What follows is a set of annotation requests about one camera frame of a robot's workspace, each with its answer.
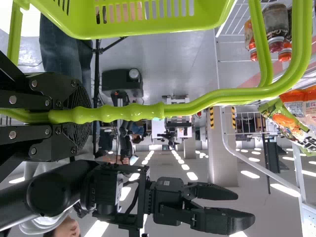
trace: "jeans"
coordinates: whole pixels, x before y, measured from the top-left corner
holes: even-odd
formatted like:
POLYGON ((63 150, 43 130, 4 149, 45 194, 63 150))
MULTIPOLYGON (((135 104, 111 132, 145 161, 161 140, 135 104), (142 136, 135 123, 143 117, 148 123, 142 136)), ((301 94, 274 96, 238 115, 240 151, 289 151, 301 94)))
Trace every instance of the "jeans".
MULTIPOLYGON (((92 41, 71 38, 44 15, 40 16, 39 44, 46 72, 54 72, 80 80, 91 96, 92 41)), ((97 134, 100 125, 97 123, 97 134)))

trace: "cable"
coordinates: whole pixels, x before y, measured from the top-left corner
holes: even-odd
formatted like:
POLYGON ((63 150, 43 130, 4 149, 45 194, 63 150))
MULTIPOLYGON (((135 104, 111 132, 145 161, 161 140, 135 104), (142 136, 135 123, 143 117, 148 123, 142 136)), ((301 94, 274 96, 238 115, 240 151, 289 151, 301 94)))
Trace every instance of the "cable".
POLYGON ((136 180, 133 180, 133 181, 127 181, 126 183, 123 184, 123 187, 126 187, 130 184, 135 184, 135 183, 138 183, 139 182, 139 179, 136 179, 136 180))
POLYGON ((138 190, 139 190, 139 185, 137 186, 137 189, 135 191, 134 198, 133 198, 133 201, 132 201, 131 205, 128 207, 128 209, 126 210, 126 212, 124 214, 124 220, 125 221, 127 220, 128 215, 130 214, 130 212, 133 210, 133 208, 136 205, 136 202, 137 202, 137 199, 138 199, 138 190))

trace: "orange bottle cap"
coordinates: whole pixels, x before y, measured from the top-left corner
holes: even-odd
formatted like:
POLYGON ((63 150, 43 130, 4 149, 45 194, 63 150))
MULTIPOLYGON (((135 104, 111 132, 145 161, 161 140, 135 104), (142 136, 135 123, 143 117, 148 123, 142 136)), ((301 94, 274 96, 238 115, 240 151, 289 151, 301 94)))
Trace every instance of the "orange bottle cap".
POLYGON ((255 51, 255 52, 250 54, 250 60, 253 61, 253 62, 257 62, 258 61, 257 51, 255 51))
POLYGON ((283 45, 284 45, 284 48, 292 48, 292 44, 289 42, 285 42, 283 45))
POLYGON ((280 62, 288 62, 291 60, 291 58, 292 58, 292 53, 290 52, 280 53, 280 55, 278 56, 278 60, 280 62))

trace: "green cart handle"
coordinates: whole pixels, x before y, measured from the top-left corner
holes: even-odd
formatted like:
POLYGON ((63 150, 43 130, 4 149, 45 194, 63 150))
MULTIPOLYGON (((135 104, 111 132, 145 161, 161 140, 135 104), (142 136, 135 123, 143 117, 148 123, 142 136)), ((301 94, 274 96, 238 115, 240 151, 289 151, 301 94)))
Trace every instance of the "green cart handle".
MULTIPOLYGON (((302 77, 308 67, 312 53, 312 1, 293 0, 293 53, 291 63, 285 74, 275 83, 270 84, 273 78, 272 63, 264 27, 261 4, 259 0, 249 0, 253 31, 257 45, 257 52, 262 73, 259 88, 219 89, 212 91, 190 103, 142 106, 131 104, 125 107, 103 106, 98 109, 74 108, 68 111, 50 111, 48 113, 15 112, 14 118, 27 123, 50 122, 85 123, 93 120, 110 122, 116 119, 164 119, 165 117, 190 116, 217 103, 245 103, 246 101, 262 100, 277 97, 288 91, 302 77)), ((0 110, 1 114, 10 115, 10 110, 0 110)))

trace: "snack bag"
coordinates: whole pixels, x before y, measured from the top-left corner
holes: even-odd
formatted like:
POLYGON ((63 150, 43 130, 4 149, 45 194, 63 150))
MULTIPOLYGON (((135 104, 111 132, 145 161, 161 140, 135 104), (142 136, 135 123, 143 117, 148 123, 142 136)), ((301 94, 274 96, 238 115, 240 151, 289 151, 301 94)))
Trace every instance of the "snack bag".
POLYGON ((284 106, 299 122, 316 134, 316 86, 280 95, 284 106))
POLYGON ((316 135, 300 123, 280 99, 272 100, 260 106, 258 110, 264 118, 275 124, 287 139, 308 151, 316 151, 316 135))

